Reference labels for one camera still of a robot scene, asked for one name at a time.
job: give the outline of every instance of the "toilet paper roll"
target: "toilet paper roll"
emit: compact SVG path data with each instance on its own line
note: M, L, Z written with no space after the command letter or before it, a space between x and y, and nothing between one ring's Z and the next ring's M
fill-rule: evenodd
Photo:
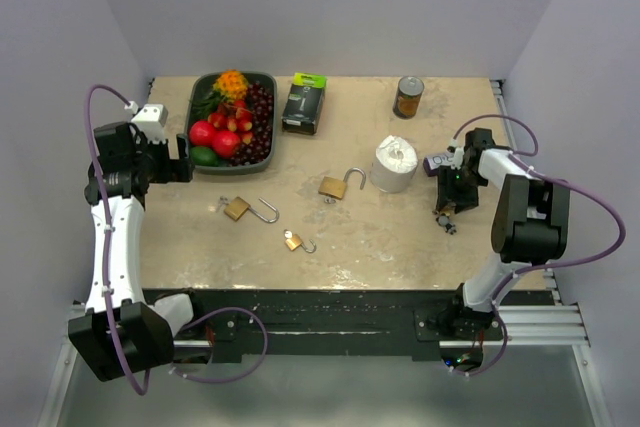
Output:
M402 137L390 135L376 148L371 182L383 192L402 192L418 167L418 154Z

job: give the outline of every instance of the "open padlock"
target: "open padlock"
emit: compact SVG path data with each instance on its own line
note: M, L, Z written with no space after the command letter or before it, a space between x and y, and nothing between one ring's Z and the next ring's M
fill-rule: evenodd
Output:
M302 247L302 249L308 254L313 254L318 248L316 243L313 240L309 239L309 242L311 242L311 245L313 245L313 249L308 249L307 246L304 245L304 242L302 242L302 239L300 238L300 236L298 234L294 234L290 230L284 231L284 238L285 238L285 241L284 241L285 245L289 247L289 250L291 251L296 250L298 247Z
M264 200L262 197L260 197L260 202L262 202L264 205L266 205L267 207L269 207L271 210L273 210L276 213L276 216L273 219L267 219L260 212L257 212L253 207L251 207L251 205L249 205L248 202L246 202L244 199L242 199L240 197L236 197L232 201L229 201L229 199L227 199L226 197L220 197L220 203L226 205L226 207L224 209L224 213L227 214L228 217L231 217L236 222L247 211L251 212L253 215L258 217L260 220L262 220L262 221L264 221L264 222L266 222L268 224L273 224L274 222L276 222L280 218L280 212L278 212L278 209L276 209L273 205L271 205L269 202Z
M359 172L362 175L360 190L364 189L364 184L367 183L367 174L364 173L364 170L353 167L347 170L343 180L334 179L333 177L325 177L322 179L318 193L326 196L324 199L325 202L332 204L335 202L334 199L342 200L347 191L347 181L349 180L351 172Z

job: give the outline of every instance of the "gray floor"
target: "gray floor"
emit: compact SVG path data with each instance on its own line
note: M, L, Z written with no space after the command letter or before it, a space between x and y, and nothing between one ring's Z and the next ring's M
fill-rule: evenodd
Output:
M571 348L511 347L494 369L471 380L439 363L380 357L273 356L249 378L219 386L167 372L155 369L140 398L122 379L99 382L79 358L60 425L593 425Z

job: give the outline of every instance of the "metal can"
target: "metal can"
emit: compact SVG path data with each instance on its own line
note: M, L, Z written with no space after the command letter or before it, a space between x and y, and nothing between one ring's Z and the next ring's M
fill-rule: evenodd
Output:
M396 101L393 113L401 119L410 119L418 110L420 99L424 92L424 83L417 77L403 77L398 82Z

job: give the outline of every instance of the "bunch of dark red grapes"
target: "bunch of dark red grapes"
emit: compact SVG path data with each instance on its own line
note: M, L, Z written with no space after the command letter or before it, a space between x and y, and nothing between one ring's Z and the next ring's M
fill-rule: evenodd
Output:
M229 164L251 165L262 162L271 152L271 136L273 134L274 98L270 89L265 89L260 82L249 86L246 97L247 106L253 112L253 139L249 144L242 143L238 152L230 159Z

